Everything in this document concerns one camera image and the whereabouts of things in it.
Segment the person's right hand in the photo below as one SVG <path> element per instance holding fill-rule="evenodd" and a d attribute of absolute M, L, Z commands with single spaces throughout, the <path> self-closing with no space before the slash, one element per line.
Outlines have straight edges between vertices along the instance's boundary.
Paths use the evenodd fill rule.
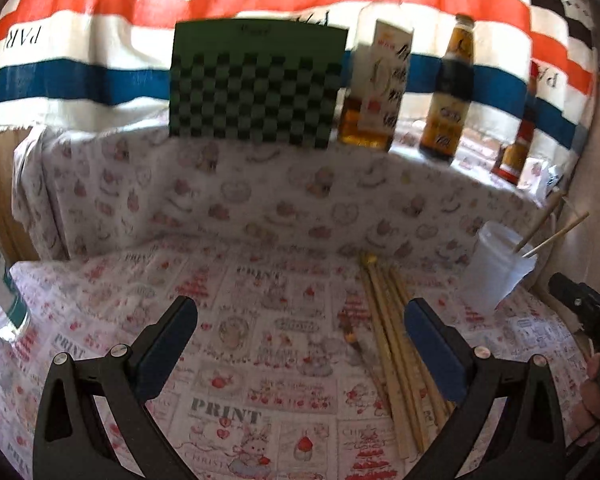
<path fill-rule="evenodd" d="M 569 433 L 572 442 L 585 446 L 600 436 L 600 353 L 588 360 L 584 383 L 580 387 L 580 402 L 571 411 Z"/>

